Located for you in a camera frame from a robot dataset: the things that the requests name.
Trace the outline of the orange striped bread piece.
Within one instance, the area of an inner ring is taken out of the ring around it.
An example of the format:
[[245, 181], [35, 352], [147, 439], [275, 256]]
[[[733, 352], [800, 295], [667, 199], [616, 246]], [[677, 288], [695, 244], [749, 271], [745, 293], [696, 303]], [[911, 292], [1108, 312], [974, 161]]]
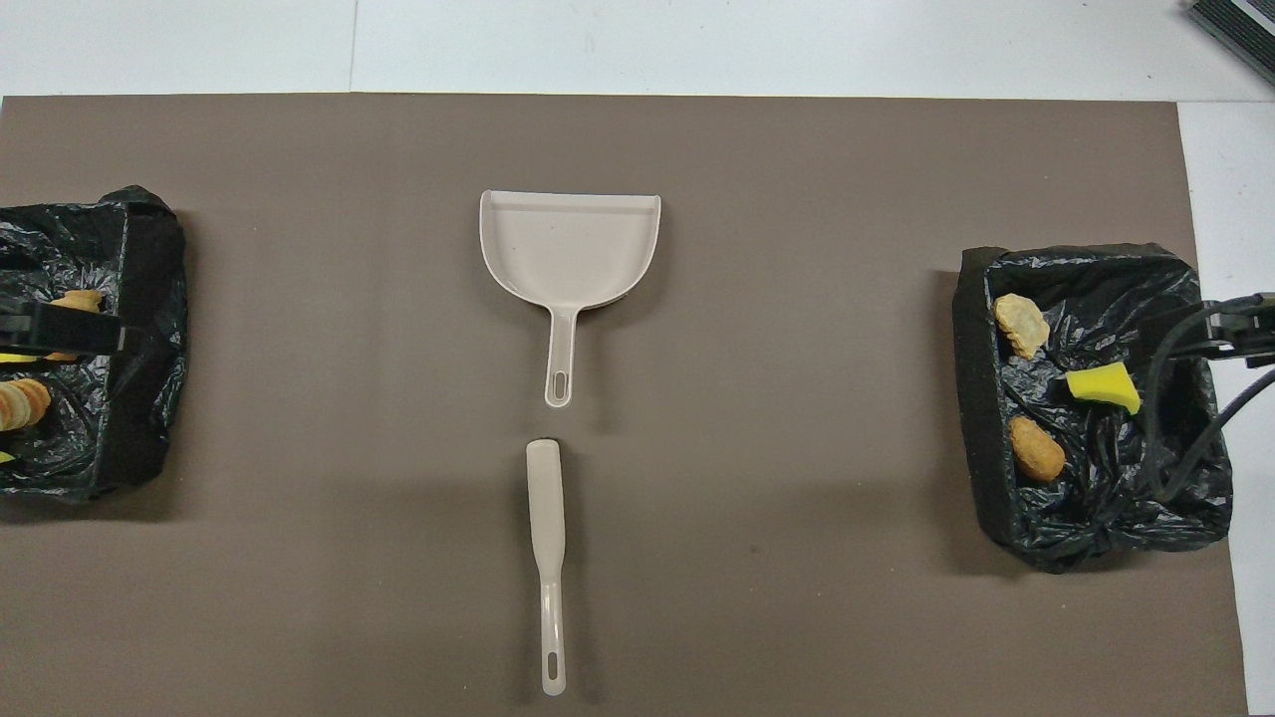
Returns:
[[996, 299], [993, 315], [1015, 356], [1031, 361], [1049, 341], [1051, 327], [1031, 299], [1006, 293]]
[[[54, 299], [50, 304], [74, 309], [78, 313], [99, 314], [102, 299], [105, 299], [105, 295], [96, 290], [69, 290], [62, 293], [61, 299]], [[82, 358], [82, 355], [48, 353], [45, 355], [45, 358], [48, 358], [48, 361], [78, 361], [78, 358]]]

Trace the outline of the pale bread piece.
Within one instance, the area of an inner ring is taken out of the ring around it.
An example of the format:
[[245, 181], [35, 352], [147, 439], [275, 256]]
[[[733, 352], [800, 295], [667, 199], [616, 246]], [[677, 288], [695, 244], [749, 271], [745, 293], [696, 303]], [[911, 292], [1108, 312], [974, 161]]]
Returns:
[[0, 432], [29, 427], [45, 418], [52, 404], [47, 387], [36, 379], [0, 381]]

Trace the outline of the beige hand brush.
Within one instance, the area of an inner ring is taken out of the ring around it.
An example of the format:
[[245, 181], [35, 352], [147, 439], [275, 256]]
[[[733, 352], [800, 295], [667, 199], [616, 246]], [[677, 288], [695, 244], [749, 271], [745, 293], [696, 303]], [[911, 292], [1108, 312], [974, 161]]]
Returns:
[[541, 684], [546, 695], [560, 697], [567, 680], [562, 616], [566, 521], [558, 443], [550, 438], [529, 443], [525, 468], [530, 540], [539, 577]]

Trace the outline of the beige plastic dustpan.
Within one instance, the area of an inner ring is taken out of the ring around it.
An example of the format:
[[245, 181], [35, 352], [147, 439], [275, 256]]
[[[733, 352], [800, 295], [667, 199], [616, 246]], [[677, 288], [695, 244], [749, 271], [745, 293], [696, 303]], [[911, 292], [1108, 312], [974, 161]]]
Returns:
[[580, 313], [623, 299], [657, 250], [659, 195], [488, 189], [481, 254], [493, 281], [548, 313], [544, 403], [570, 404]]

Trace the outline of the brown potato-shaped bun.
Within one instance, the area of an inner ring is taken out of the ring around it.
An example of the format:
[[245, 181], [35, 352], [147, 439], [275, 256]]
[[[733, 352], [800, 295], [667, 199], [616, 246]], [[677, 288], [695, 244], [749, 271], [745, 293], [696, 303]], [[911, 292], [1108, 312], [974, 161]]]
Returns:
[[1049, 484], [1065, 472], [1065, 448], [1034, 418], [1021, 415], [1011, 417], [1009, 436], [1016, 466], [1026, 478]]

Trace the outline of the black bag-lined bin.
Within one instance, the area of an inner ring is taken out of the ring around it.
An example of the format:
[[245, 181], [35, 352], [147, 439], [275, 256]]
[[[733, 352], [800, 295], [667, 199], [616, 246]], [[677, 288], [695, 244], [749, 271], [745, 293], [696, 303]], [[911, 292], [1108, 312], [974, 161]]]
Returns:
[[[1031, 361], [1012, 353], [992, 305], [1031, 299], [1051, 327]], [[1193, 551], [1230, 528], [1233, 469], [1216, 436], [1179, 492], [1156, 500], [1142, 469], [1142, 413], [1080, 402], [1065, 373], [1121, 361], [1142, 387], [1150, 350], [1139, 327], [1201, 300], [1196, 270], [1155, 245], [963, 253], [952, 291], [952, 371], [975, 519], [993, 542], [1052, 575], [1114, 550]], [[1065, 448], [1049, 484], [1016, 466], [1009, 421], [1026, 416]]]
[[45, 418], [0, 432], [0, 495], [84, 503], [162, 472], [187, 380], [185, 231], [158, 196], [131, 186], [93, 204], [0, 207], [0, 302], [105, 295], [127, 327], [119, 353], [0, 364], [0, 381], [36, 379]]

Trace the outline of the brown table mat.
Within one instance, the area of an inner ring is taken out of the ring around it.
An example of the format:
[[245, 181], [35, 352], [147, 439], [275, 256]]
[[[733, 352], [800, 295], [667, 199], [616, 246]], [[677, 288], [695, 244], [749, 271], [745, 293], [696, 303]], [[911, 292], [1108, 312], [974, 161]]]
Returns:
[[[952, 390], [965, 248], [1193, 256], [1170, 105], [4, 101], [0, 207], [127, 185], [191, 251], [173, 448], [122, 498], [0, 500], [0, 717], [1248, 707], [1228, 546], [1033, 572], [975, 526]], [[484, 265], [488, 189], [663, 200], [564, 408], [548, 313]]]

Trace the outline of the black ribbed device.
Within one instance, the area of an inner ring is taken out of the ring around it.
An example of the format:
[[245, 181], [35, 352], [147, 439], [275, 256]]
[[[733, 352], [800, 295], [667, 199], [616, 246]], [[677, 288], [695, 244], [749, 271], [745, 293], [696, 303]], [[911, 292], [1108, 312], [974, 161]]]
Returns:
[[1193, 0], [1184, 11], [1275, 87], [1275, 0]]

